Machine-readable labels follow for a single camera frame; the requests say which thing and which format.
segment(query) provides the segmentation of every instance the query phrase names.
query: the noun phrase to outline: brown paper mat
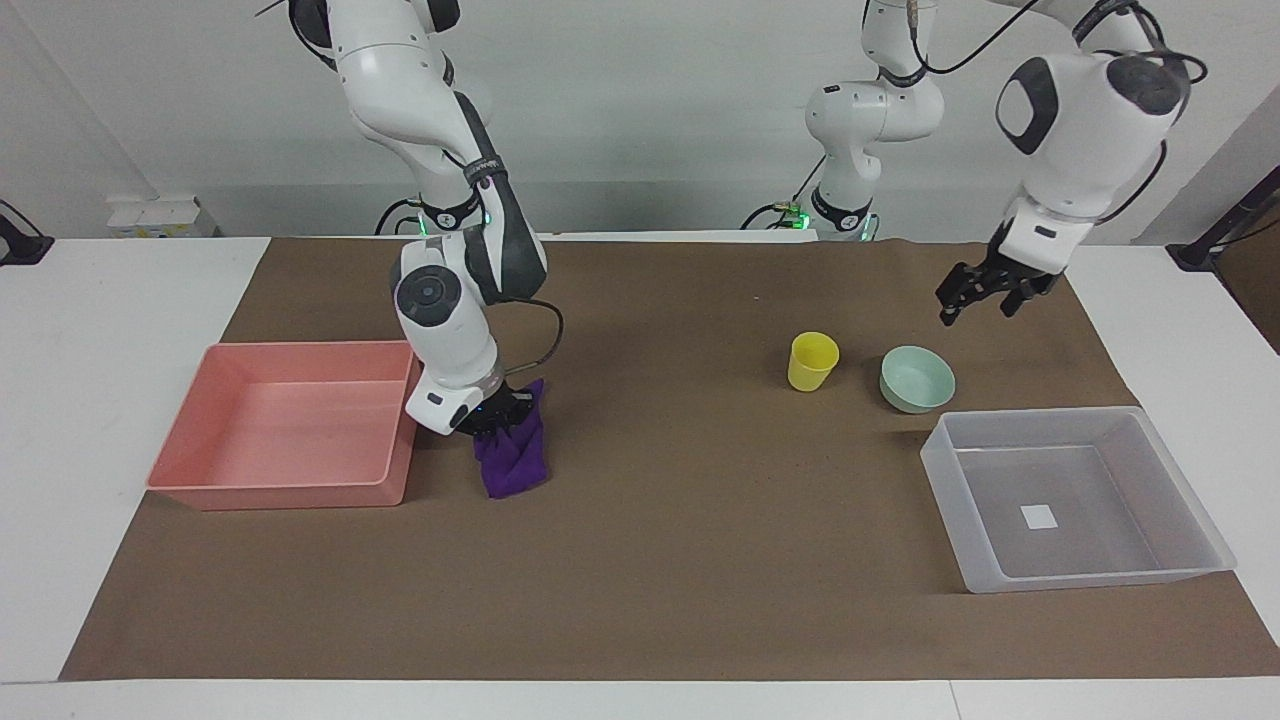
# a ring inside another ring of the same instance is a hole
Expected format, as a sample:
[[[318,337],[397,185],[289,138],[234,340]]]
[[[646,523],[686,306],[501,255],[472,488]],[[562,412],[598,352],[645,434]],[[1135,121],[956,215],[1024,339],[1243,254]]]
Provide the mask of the brown paper mat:
[[[275,240],[228,341],[396,338],[393,242]],[[1133,404],[1065,283],[945,329],[978,247],[553,243],[552,479],[494,502],[419,433],[404,505],[201,514],[147,495],[63,679],[924,679],[1280,674],[1231,573],[965,593],[918,456],[937,415],[876,387],[929,346],[951,410]],[[552,319],[499,307],[512,363]],[[844,360],[812,396],[787,346]]]

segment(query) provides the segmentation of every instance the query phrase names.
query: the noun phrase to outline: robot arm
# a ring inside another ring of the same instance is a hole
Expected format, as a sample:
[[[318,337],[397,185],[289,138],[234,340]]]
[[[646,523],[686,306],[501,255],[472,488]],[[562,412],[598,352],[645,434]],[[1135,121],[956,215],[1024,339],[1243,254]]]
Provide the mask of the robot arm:
[[[291,13],[303,6],[316,22],[300,35],[333,50],[360,132],[412,168],[424,200],[465,210],[475,199],[484,218],[407,245],[392,270],[401,328],[424,365],[406,410],[440,434],[520,423],[532,397],[507,386],[483,306],[532,297],[547,256],[479,110],[431,46],[457,23],[457,0],[292,0]]]
[[[991,295],[1006,292],[1001,310],[1012,316],[1048,293],[1116,192],[1164,152],[1190,94],[1181,56],[1164,47],[1135,1],[1050,0],[1036,9],[1071,29],[1080,53],[1032,58],[1001,94],[997,122],[1029,161],[986,259],[957,264],[938,287],[947,325]]]
[[[936,13],[934,0],[919,3],[920,47],[928,47]],[[879,76],[820,87],[805,109],[809,135],[826,151],[822,179],[804,205],[820,236],[849,234],[867,220],[881,177],[870,143],[928,137],[942,122],[942,92],[915,59],[905,0],[867,3],[863,51]]]

